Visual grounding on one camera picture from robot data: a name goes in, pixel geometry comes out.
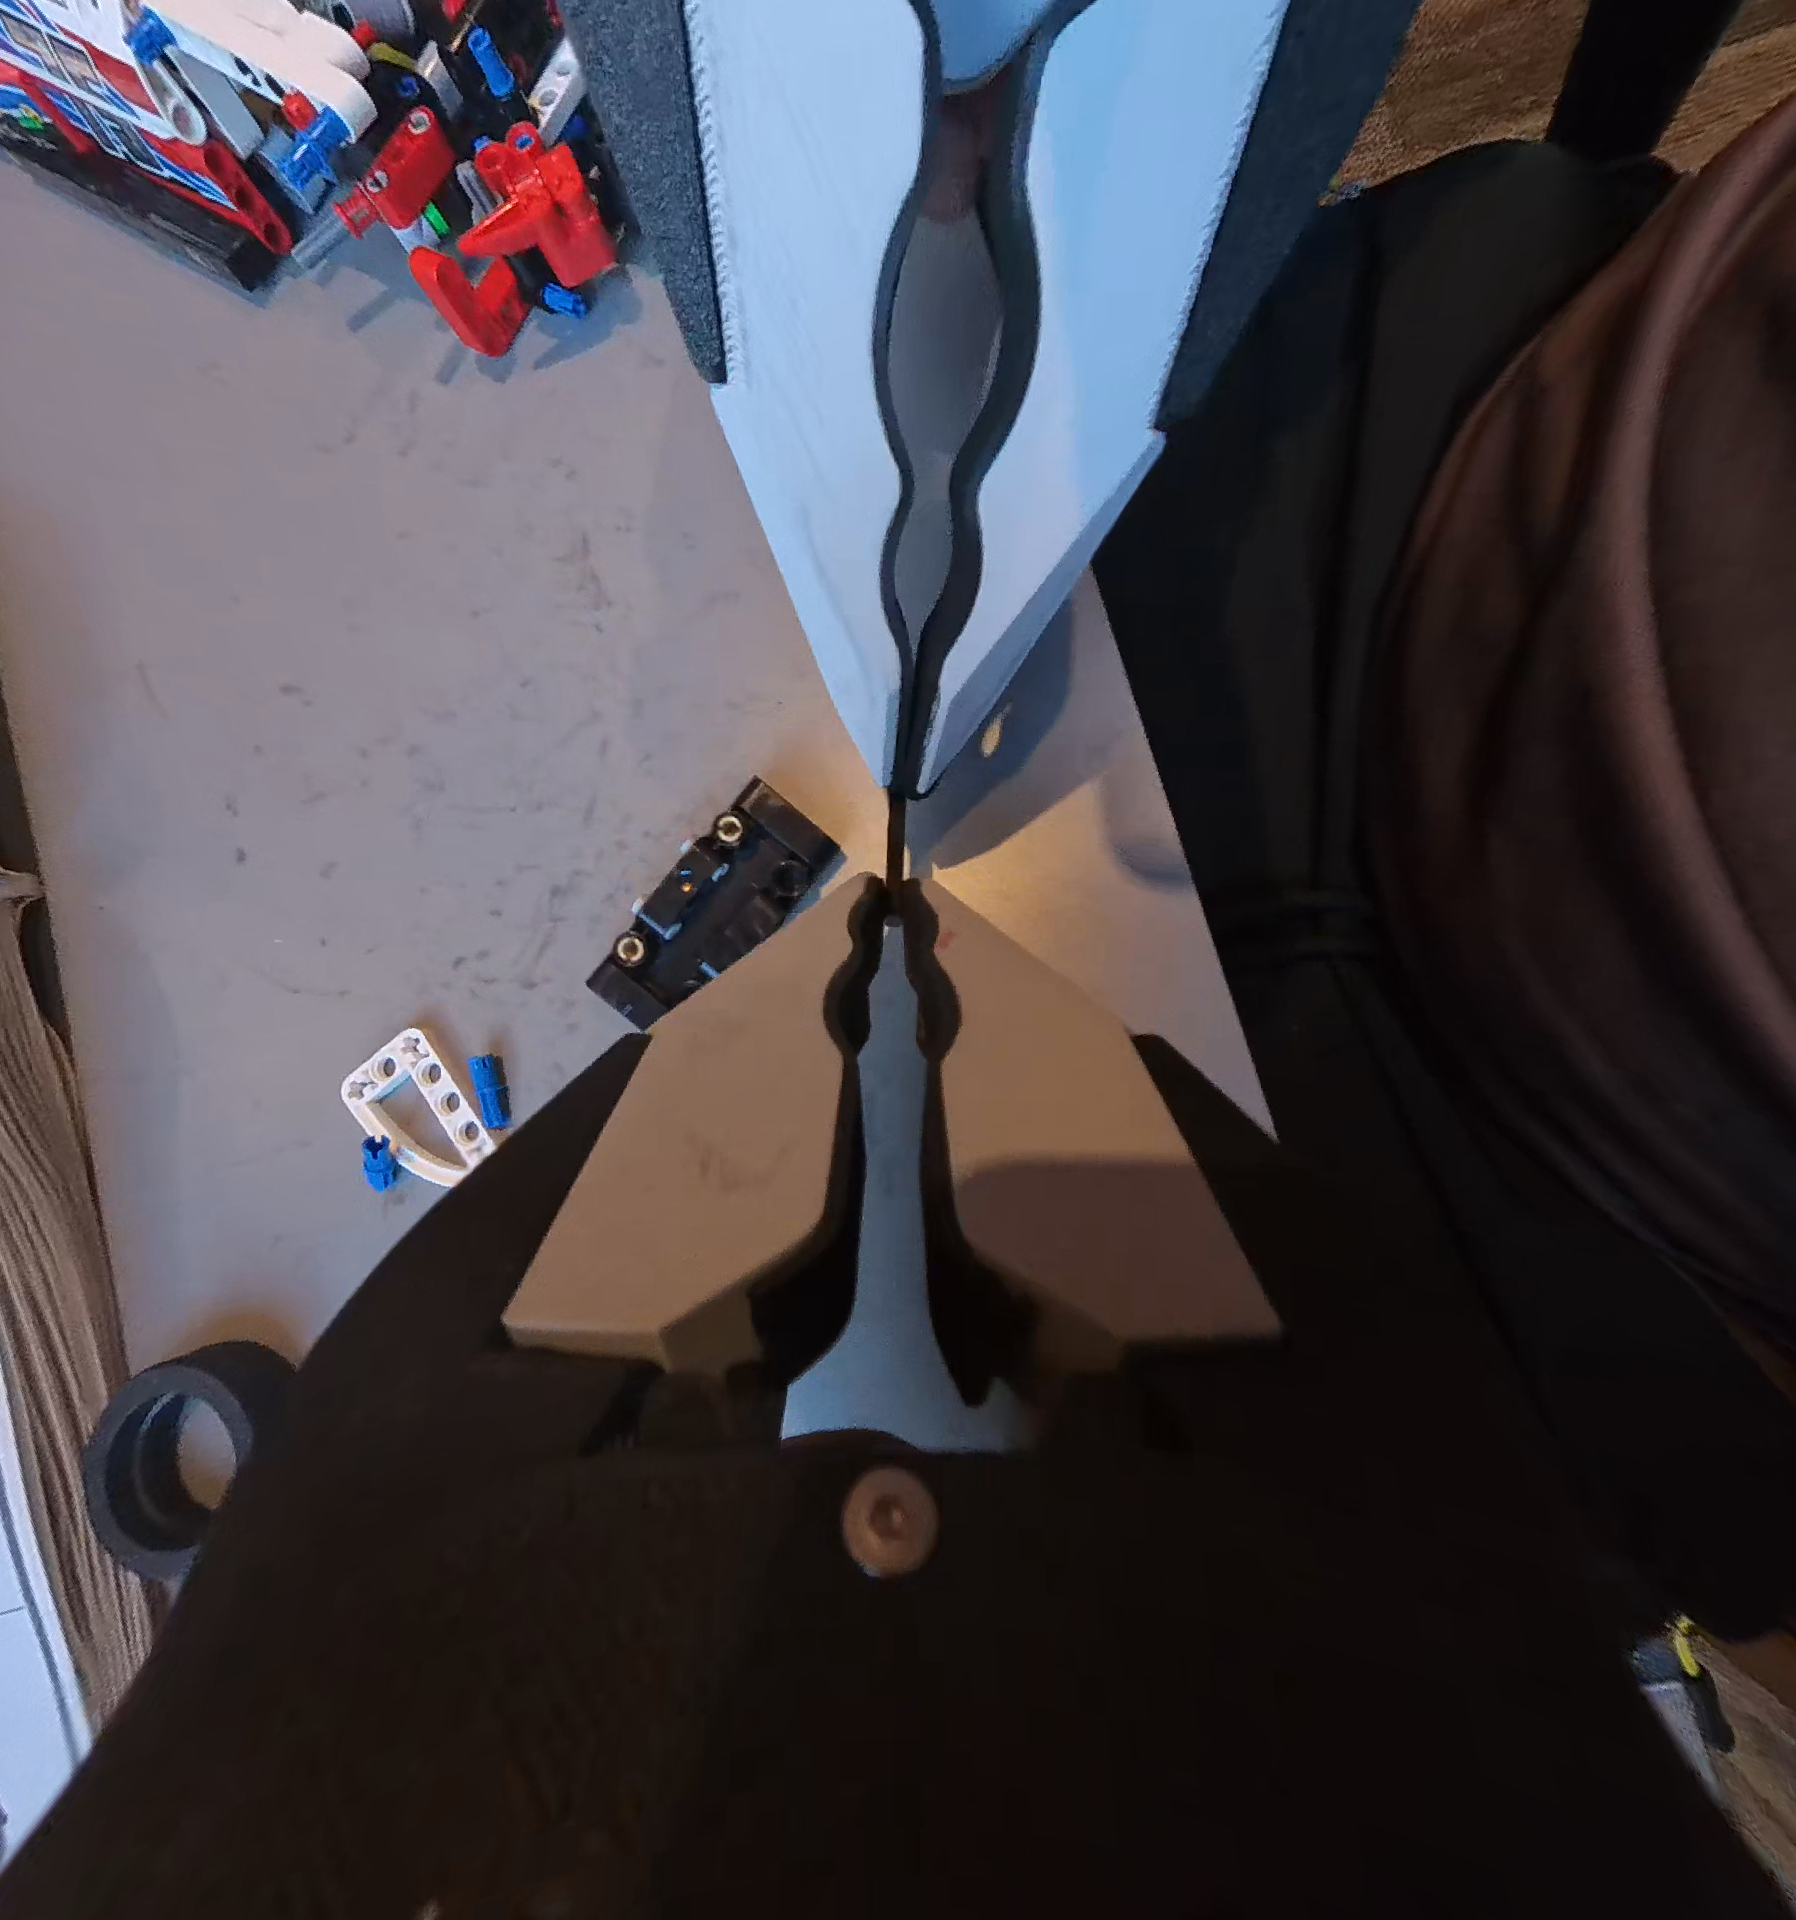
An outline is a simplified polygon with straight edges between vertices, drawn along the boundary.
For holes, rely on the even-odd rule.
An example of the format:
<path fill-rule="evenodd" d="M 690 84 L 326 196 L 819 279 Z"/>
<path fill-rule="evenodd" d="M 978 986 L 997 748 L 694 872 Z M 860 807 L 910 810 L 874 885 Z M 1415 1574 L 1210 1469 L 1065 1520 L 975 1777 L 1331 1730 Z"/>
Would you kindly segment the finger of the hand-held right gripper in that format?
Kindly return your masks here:
<path fill-rule="evenodd" d="M 721 328 L 712 407 L 831 707 L 890 788 L 910 462 L 888 347 L 936 26 L 907 2 L 693 2 L 683 28 Z"/>
<path fill-rule="evenodd" d="M 980 230 L 1000 331 L 913 651 L 928 795 L 1158 460 L 1166 377 L 1286 23 L 1275 2 L 1043 6 L 995 67 Z"/>

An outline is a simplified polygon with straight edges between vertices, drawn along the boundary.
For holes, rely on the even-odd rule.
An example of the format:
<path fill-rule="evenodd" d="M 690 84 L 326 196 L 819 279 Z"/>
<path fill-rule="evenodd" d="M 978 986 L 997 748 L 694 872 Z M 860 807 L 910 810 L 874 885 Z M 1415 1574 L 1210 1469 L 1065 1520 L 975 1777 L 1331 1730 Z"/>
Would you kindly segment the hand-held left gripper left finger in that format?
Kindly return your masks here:
<path fill-rule="evenodd" d="M 646 1035 L 512 1296 L 521 1349 L 805 1373 L 857 1300 L 886 882 L 837 884 Z"/>

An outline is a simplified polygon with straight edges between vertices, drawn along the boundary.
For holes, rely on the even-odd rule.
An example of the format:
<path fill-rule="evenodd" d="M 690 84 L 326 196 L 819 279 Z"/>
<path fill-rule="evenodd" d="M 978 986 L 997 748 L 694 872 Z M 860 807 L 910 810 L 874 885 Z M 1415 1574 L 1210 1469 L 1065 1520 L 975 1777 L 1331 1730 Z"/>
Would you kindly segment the person's brown shirt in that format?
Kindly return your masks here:
<path fill-rule="evenodd" d="M 1478 1094 L 1796 1378 L 1796 92 L 1460 423 L 1367 781 Z"/>

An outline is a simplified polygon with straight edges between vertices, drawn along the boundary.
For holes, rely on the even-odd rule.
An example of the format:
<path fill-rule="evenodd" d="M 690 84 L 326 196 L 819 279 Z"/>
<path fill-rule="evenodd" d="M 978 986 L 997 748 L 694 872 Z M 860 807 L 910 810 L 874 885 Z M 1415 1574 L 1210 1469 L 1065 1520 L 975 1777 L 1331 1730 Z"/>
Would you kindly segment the black brick plate assembly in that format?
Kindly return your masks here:
<path fill-rule="evenodd" d="M 814 899 L 840 854 L 776 788 L 749 781 L 633 904 L 586 992 L 646 1033 L 766 944 Z"/>

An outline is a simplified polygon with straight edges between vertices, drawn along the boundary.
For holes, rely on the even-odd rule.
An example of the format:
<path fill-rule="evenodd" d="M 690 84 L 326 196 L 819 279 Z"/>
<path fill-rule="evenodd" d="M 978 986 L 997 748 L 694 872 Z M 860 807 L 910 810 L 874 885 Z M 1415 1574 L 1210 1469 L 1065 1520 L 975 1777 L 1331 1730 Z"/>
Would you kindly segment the black metal leg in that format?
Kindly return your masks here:
<path fill-rule="evenodd" d="M 1609 165 L 1652 156 L 1736 2 L 1589 2 L 1543 142 Z"/>

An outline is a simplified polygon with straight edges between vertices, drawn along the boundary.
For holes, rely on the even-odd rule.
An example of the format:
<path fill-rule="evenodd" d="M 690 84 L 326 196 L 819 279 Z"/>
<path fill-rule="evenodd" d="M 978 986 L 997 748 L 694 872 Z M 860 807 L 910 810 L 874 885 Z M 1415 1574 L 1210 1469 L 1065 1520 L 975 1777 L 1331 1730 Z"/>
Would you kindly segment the grey desk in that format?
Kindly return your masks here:
<path fill-rule="evenodd" d="M 607 899 L 725 777 L 874 805 L 636 293 L 470 373 L 393 253 L 246 302 L 0 156 L 0 695 L 124 1344 L 317 1334 L 426 1201 L 328 1080 L 403 1016 L 526 1108 Z"/>

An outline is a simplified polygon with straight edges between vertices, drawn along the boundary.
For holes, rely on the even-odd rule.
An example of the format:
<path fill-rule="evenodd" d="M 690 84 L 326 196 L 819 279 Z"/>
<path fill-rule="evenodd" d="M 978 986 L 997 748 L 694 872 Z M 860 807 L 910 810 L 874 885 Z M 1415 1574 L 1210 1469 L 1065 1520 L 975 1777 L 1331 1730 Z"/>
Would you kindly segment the person's black pants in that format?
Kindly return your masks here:
<path fill-rule="evenodd" d="M 1455 1088 L 1367 876 L 1384 591 L 1489 382 L 1670 196 L 1664 163 L 1495 142 L 1311 214 L 1095 559 L 1278 1146 L 1140 1041 L 1284 1319 L 1166 1365 L 1172 1436 L 1289 1487 L 1280 1558 L 1383 1603 L 1796 1617 L 1796 1408 L 1659 1253 Z"/>

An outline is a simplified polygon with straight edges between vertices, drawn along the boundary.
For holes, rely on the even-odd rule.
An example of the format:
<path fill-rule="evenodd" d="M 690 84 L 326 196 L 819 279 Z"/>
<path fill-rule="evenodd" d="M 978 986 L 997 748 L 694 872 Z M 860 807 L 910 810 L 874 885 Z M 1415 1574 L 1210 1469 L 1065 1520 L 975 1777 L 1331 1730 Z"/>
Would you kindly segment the red white toy car model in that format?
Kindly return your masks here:
<path fill-rule="evenodd" d="M 632 226 L 547 2 L 0 2 L 0 148 L 244 292 L 386 236 L 486 359 Z"/>

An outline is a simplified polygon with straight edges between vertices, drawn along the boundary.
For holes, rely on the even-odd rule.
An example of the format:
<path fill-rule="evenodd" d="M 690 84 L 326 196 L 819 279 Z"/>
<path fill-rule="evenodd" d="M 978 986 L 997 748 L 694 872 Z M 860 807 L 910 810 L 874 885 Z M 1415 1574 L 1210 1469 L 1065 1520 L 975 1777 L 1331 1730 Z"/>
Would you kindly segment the white curved frame brick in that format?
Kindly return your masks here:
<path fill-rule="evenodd" d="M 393 1190 L 455 1190 L 497 1150 L 472 1086 L 421 1026 L 398 1031 L 350 1069 L 339 1080 L 339 1104 L 361 1141 L 393 1141 L 403 1168 Z"/>

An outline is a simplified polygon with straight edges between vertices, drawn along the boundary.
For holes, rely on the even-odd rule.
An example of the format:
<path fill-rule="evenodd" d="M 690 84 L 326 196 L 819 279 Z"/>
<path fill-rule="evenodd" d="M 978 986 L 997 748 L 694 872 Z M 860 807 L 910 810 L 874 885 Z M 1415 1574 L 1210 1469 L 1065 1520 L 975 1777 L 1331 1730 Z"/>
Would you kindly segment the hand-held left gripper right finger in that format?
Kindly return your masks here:
<path fill-rule="evenodd" d="M 928 1072 L 919 1209 L 964 1397 L 1269 1344 L 1280 1319 L 1140 1047 L 935 882 L 903 884 Z"/>

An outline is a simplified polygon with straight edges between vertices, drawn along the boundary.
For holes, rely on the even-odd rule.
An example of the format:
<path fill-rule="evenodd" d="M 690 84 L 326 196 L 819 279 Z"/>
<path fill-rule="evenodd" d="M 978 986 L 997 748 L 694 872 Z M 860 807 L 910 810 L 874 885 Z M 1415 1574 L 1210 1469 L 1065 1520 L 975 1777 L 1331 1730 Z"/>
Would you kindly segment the black toy tyre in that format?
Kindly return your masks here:
<path fill-rule="evenodd" d="M 190 1414 L 213 1416 L 229 1456 L 224 1480 L 234 1480 L 278 1425 L 296 1375 L 280 1351 L 234 1338 L 158 1361 L 110 1395 L 82 1444 L 81 1477 L 98 1547 L 118 1568 L 143 1584 L 190 1570 L 214 1516 L 180 1459 Z"/>

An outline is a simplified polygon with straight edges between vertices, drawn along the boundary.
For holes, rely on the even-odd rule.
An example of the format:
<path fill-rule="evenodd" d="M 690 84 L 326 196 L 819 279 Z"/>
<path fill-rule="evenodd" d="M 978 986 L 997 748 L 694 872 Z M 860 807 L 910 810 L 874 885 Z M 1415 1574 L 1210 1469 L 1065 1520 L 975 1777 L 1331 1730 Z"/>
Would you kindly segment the person's right hand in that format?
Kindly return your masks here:
<path fill-rule="evenodd" d="M 936 229 L 984 221 L 980 203 L 997 145 L 997 123 L 1007 77 L 1003 72 L 936 103 L 936 123 L 928 150 L 928 181 L 919 216 Z"/>

